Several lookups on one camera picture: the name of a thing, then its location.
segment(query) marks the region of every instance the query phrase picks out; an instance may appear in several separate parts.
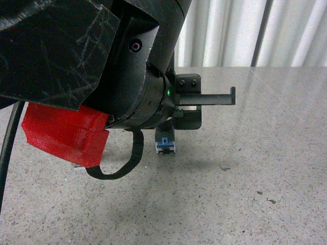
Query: black cable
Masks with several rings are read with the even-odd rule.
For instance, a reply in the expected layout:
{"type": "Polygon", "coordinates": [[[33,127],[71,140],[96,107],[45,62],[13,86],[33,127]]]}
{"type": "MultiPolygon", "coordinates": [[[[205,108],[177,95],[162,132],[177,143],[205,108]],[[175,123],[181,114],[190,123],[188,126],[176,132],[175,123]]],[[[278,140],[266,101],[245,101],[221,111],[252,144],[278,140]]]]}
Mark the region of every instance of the black cable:
{"type": "Polygon", "coordinates": [[[133,130],[133,148],[129,161],[116,173],[105,175],[100,166],[86,167],[86,172],[93,178],[99,180],[116,180],[130,173],[141,161],[144,146],[144,136],[141,130],[133,130]]]}
{"type": "Polygon", "coordinates": [[[15,136],[25,102],[16,102],[12,109],[0,155],[0,214],[6,186],[8,166],[15,136]]]}

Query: white curtain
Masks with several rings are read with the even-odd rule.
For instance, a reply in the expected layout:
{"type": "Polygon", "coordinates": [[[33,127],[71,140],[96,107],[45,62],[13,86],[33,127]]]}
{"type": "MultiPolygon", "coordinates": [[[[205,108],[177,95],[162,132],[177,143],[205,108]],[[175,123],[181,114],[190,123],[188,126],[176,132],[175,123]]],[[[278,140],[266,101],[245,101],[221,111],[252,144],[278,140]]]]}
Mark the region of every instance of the white curtain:
{"type": "MultiPolygon", "coordinates": [[[[193,0],[176,66],[250,66],[266,0],[193,0]]],[[[274,0],[257,66],[327,66],[327,0],[274,0]]]]}

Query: scratched black panel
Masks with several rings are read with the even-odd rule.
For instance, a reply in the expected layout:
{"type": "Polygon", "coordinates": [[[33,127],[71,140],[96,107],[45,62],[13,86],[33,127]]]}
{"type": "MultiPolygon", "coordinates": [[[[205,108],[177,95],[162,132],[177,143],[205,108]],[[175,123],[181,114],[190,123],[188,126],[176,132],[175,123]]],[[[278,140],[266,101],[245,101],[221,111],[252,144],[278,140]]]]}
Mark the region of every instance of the scratched black panel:
{"type": "Polygon", "coordinates": [[[7,11],[4,2],[0,95],[77,110],[98,86],[119,20],[86,0],[25,1],[7,11]]]}

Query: bolt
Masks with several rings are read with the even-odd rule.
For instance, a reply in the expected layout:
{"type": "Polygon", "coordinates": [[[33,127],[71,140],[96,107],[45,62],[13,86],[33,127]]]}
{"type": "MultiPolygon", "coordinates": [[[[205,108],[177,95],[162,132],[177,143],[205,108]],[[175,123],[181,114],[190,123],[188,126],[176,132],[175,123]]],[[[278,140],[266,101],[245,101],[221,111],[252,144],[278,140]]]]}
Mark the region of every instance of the bolt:
{"type": "Polygon", "coordinates": [[[129,43],[129,49],[133,52],[133,53],[137,53],[138,51],[140,51],[142,48],[142,42],[139,39],[133,39],[130,41],[129,43]]]}
{"type": "Polygon", "coordinates": [[[183,87],[183,86],[185,85],[185,81],[184,81],[184,80],[180,80],[179,85],[180,85],[181,87],[183,87]]]}
{"type": "Polygon", "coordinates": [[[193,81],[192,81],[192,87],[195,87],[196,86],[196,80],[194,79],[193,81]]]}
{"type": "Polygon", "coordinates": [[[113,115],[110,115],[110,116],[108,117],[108,122],[109,122],[109,123],[113,123],[113,122],[114,122],[114,116],[113,116],[113,115]]]}
{"type": "Polygon", "coordinates": [[[132,50],[134,51],[134,52],[137,52],[137,51],[139,51],[139,48],[140,48],[140,44],[139,43],[134,43],[133,45],[132,45],[132,50]]]}

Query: speckled gray floor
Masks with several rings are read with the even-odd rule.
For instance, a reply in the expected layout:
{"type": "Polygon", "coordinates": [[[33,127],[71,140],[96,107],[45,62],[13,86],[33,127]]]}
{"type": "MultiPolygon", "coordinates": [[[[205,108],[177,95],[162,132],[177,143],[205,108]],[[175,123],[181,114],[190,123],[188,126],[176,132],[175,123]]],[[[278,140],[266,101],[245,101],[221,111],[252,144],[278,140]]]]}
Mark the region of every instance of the speckled gray floor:
{"type": "MultiPolygon", "coordinates": [[[[26,144],[18,131],[0,244],[327,244],[327,69],[179,69],[203,93],[237,88],[237,105],[206,107],[198,131],[177,131],[158,156],[145,131],[139,166],[117,181],[26,144]]],[[[0,111],[3,138],[11,108],[0,111]]],[[[131,135],[112,130],[111,172],[131,135]]]]}

